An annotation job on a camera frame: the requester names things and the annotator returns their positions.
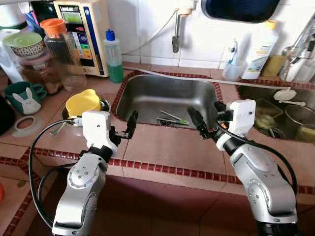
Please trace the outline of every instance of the dishwashing liquid bottle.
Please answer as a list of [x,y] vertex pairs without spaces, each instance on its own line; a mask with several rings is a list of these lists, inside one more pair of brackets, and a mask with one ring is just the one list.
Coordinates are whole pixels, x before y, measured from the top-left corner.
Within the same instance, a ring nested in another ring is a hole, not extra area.
[[120,40],[110,29],[106,31],[104,48],[110,80],[114,83],[121,83],[124,80],[124,71]]
[[264,64],[279,38],[279,34],[275,31],[276,26],[277,21],[268,20],[265,22],[264,28],[252,34],[247,52],[244,55],[247,67],[241,76],[242,79],[258,79]]

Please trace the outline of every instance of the rabbit face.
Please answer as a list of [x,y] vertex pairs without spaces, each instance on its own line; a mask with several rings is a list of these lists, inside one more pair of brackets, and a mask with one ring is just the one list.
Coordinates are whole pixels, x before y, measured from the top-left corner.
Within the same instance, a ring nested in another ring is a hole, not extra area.
[[41,108],[41,105],[35,99],[33,99],[30,88],[26,88],[26,94],[28,98],[25,100],[16,93],[14,93],[12,96],[15,98],[15,100],[22,104],[23,113],[25,115],[34,114]]

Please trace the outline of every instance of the plastic bottle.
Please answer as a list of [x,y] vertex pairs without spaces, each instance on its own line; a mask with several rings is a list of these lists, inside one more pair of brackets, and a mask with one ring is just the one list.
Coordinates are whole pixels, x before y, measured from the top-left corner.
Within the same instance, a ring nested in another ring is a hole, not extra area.
[[110,80],[114,83],[121,83],[124,80],[124,71],[120,40],[115,37],[115,33],[110,29],[106,31],[104,47]]
[[44,42],[58,68],[64,88],[69,92],[81,92],[87,86],[87,78],[72,37],[67,32],[63,19],[44,20],[40,26],[45,30]]
[[254,32],[244,55],[247,63],[245,72],[241,76],[244,80],[258,79],[279,35],[275,31],[277,21],[268,20],[264,28]]

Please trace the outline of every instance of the mug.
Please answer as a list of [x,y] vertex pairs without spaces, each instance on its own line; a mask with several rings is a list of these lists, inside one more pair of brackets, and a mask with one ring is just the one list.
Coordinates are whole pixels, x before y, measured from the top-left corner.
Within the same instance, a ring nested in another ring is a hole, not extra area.
[[8,86],[4,90],[4,95],[18,112],[30,115],[41,108],[41,100],[47,92],[41,84],[22,81]]

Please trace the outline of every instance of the white bottle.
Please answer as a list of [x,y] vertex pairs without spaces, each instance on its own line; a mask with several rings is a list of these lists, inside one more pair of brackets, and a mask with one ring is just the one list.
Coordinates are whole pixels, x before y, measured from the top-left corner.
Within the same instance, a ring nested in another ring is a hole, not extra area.
[[241,76],[242,79],[258,79],[264,64],[279,38],[278,33],[275,31],[276,26],[277,21],[268,20],[265,22],[264,28],[252,34],[247,52],[244,55],[247,67]]

